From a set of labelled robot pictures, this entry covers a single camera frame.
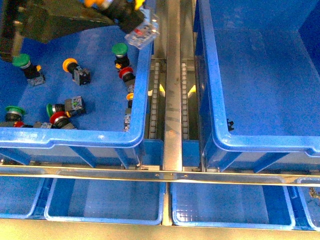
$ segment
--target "metal mounting bar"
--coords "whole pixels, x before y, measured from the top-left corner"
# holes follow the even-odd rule
[[[297,183],[299,178],[316,180],[320,173],[314,174],[256,174],[241,172],[199,172],[196,168],[185,171],[164,171],[159,166],[143,165],[142,170],[86,168],[83,166],[23,166],[3,165],[0,176],[9,177],[38,177],[38,178],[67,178],[118,181],[149,181],[176,183],[205,183],[205,184],[244,184],[244,185],[275,185],[275,186],[318,186],[320,183]]]
[[[180,1],[168,0],[163,170],[182,171]]]

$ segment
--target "green push button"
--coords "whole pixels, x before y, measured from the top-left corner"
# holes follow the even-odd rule
[[[18,112],[21,113],[21,115],[25,115],[26,114],[26,110],[24,110],[22,107],[19,106],[7,106],[5,108],[5,110],[8,111],[12,111],[12,112]]]
[[[15,67],[21,68],[25,65],[27,65],[30,61],[30,56],[28,54],[20,54],[20,56],[15,56],[13,58],[12,64]]]
[[[124,43],[117,43],[117,44],[113,45],[112,52],[115,55],[123,56],[123,55],[127,54],[128,46]]]

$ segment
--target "metal frame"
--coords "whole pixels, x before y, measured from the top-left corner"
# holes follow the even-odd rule
[[[3,165],[0,176],[66,178],[116,181],[148,181],[166,183],[244,184],[274,186],[320,187],[320,183],[298,183],[299,178],[316,180],[318,172],[306,174],[252,172],[201,172],[197,167],[184,167],[183,171],[160,170],[160,166],[142,165],[140,169],[88,168],[83,166],[22,166]]]

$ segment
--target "gray terminal block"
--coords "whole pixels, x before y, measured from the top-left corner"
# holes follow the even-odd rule
[[[69,122],[67,125],[64,125],[61,129],[77,129],[71,122]]]
[[[64,101],[65,114],[71,118],[86,113],[85,102],[81,96],[69,98]]]
[[[46,82],[45,76],[42,73],[40,73],[40,76],[38,76],[38,77],[35,77],[32,79],[27,79],[27,81],[33,87],[37,86],[37,85],[44,84]]]
[[[130,81],[126,81],[125,85],[127,87],[128,93],[133,93],[135,91],[136,79],[131,79]]]
[[[36,121],[33,127],[36,129],[52,129],[53,125],[49,122]]]
[[[15,125],[14,121],[3,121],[0,122],[0,128],[13,128]]]

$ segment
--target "blue plastic bin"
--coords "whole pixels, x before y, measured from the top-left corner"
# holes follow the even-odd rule
[[[0,177],[0,218],[38,219],[44,208],[45,179],[39,177]]]
[[[291,230],[295,218],[286,187],[172,184],[172,218],[178,226]]]
[[[78,130],[0,128],[0,155],[28,165],[30,160],[66,164],[137,165],[144,154],[143,136],[152,44],[142,50],[129,46],[128,57],[136,75],[130,131],[124,132],[128,105],[127,87],[115,68],[112,46],[125,43],[125,33],[117,26],[85,30],[48,44],[25,39],[21,52],[41,65],[46,83],[29,86],[23,72],[0,60],[0,121],[8,105],[26,110],[23,121],[33,125],[48,122],[48,103],[64,103],[82,96],[87,114],[71,122]],[[91,83],[78,86],[62,63],[77,59],[91,71]]]
[[[51,221],[158,225],[165,183],[55,179],[44,216]]]
[[[319,169],[319,20],[319,0],[197,1],[207,168]]]
[[[300,178],[298,183],[318,184],[319,179]],[[316,192],[320,192],[320,187],[313,187]],[[310,187],[299,186],[290,187],[289,195],[294,210],[297,230],[320,231],[320,198],[310,195]]]

